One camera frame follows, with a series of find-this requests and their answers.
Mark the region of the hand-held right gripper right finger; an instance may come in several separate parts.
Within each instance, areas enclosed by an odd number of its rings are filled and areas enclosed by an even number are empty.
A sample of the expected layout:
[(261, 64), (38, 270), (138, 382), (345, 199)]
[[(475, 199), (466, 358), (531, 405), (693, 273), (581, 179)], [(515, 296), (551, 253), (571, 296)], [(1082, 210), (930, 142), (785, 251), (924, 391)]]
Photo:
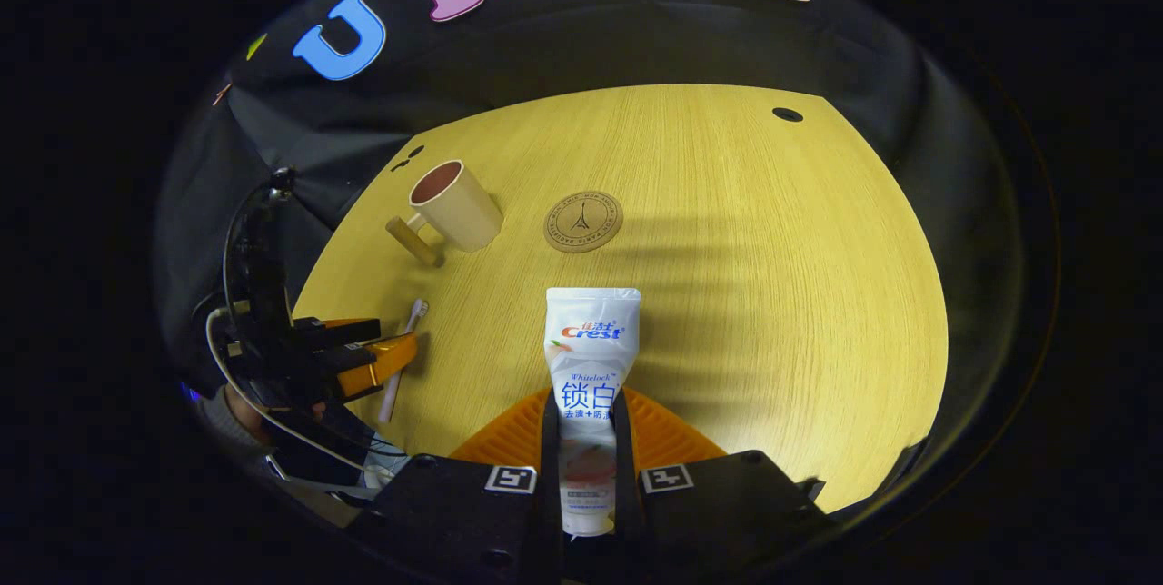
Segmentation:
[(713, 454), (694, 447), (644, 468), (637, 455), (648, 440), (673, 447), (690, 425), (680, 419), (644, 423), (632, 411), (629, 390), (618, 395), (613, 414), (611, 582), (757, 584), (780, 576), (839, 528), (764, 452)]

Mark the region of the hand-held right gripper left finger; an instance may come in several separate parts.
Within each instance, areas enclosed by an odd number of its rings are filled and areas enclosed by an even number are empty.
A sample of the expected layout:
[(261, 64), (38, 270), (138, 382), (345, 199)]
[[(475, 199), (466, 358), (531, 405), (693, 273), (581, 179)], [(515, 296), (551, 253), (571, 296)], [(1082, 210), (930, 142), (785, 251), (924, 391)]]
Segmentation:
[(404, 584), (557, 584), (563, 570), (558, 418), (542, 395), (538, 464), (416, 455), (350, 525)]

